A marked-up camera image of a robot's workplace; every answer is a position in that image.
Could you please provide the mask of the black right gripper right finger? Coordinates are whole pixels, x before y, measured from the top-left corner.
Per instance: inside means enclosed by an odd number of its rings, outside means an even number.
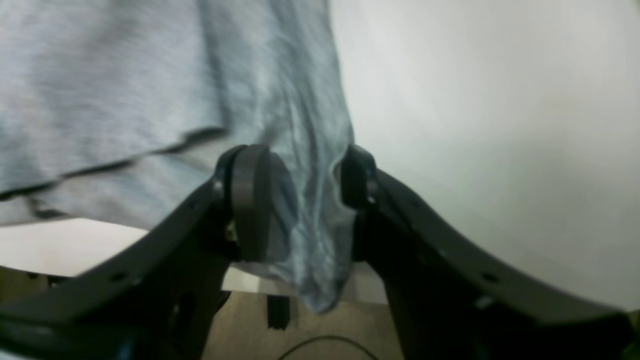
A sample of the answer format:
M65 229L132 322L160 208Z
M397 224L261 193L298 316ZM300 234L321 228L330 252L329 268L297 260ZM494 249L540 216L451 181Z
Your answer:
M342 200L357 210L352 258L382 279L407 360L633 360L629 315L489 255L350 145Z

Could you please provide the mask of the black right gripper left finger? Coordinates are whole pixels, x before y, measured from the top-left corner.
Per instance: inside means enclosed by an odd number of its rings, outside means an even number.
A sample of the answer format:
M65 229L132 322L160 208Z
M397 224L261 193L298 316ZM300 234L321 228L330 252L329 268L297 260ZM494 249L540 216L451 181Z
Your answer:
M271 153L241 145L162 223L73 279L1 306L3 360L198 360L233 262L265 260Z

